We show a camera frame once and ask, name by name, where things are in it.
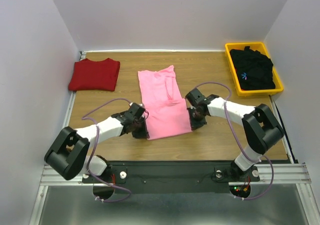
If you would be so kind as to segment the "pink t shirt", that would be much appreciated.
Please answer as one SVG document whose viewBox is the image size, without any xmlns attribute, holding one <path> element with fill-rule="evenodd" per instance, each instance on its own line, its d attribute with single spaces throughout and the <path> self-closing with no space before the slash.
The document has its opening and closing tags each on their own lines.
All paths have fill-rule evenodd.
<svg viewBox="0 0 320 225">
<path fill-rule="evenodd" d="M 179 136 L 192 131 L 186 100 L 182 97 L 174 66 L 138 72 L 139 88 L 148 112 L 149 140 Z"/>
</svg>

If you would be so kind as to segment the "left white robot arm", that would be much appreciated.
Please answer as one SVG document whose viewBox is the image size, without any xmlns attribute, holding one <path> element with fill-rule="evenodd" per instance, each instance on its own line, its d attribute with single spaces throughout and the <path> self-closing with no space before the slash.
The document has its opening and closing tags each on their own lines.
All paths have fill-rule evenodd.
<svg viewBox="0 0 320 225">
<path fill-rule="evenodd" d="M 76 177 L 87 165 L 88 150 L 95 142 L 137 132 L 144 126 L 142 107 L 115 113 L 107 119 L 83 128 L 64 127 L 46 152 L 44 161 L 65 180 Z"/>
</svg>

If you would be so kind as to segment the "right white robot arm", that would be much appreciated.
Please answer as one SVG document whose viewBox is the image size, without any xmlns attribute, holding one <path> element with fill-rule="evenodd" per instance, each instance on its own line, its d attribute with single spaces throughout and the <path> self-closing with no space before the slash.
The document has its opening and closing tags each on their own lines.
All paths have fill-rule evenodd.
<svg viewBox="0 0 320 225">
<path fill-rule="evenodd" d="M 266 104 L 241 105 L 213 94 L 208 97 L 188 94 L 185 98 L 191 105 L 188 111 L 192 130 L 205 125 L 206 116 L 224 118 L 229 126 L 234 122 L 243 127 L 247 146 L 240 148 L 240 154 L 230 167 L 231 177 L 235 180 L 246 177 L 249 169 L 285 135 L 282 126 Z"/>
</svg>

